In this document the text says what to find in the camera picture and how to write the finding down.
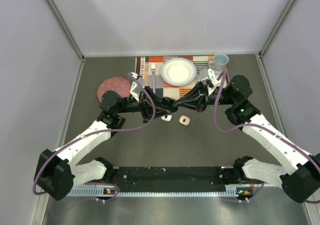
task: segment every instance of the gray tabletop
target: gray tabletop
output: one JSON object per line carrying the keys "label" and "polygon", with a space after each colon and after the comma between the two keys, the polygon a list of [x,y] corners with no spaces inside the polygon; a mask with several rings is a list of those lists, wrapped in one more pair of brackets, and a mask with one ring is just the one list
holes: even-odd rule
{"label": "gray tabletop", "polygon": [[[253,89],[249,100],[261,110],[272,125],[276,125],[256,56],[230,55],[230,77],[244,75]],[[135,70],[134,57],[86,58],[76,93],[65,142],[83,132],[99,116],[98,86],[106,79],[124,77]],[[217,120],[221,128],[231,128],[225,110],[218,107]],[[179,123],[180,116],[190,118],[188,126]],[[123,128],[142,124],[141,114],[123,113]],[[115,166],[231,166],[235,159],[252,156],[262,162],[277,161],[254,139],[240,130],[218,132],[213,123],[213,106],[197,113],[179,108],[170,122],[155,119],[149,126],[135,132],[118,133],[103,142],[81,162],[104,157]]]}

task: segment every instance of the gray wall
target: gray wall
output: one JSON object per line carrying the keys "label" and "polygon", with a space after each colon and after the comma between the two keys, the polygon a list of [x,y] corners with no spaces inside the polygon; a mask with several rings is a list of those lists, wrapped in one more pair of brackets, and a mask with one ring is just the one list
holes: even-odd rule
{"label": "gray wall", "polygon": [[0,0],[0,224],[23,225],[40,153],[58,146],[79,59],[44,0]]}
{"label": "gray wall", "polygon": [[298,0],[264,59],[290,139],[320,153],[320,0]]}
{"label": "gray wall", "polygon": [[288,0],[54,0],[86,56],[260,51]]}

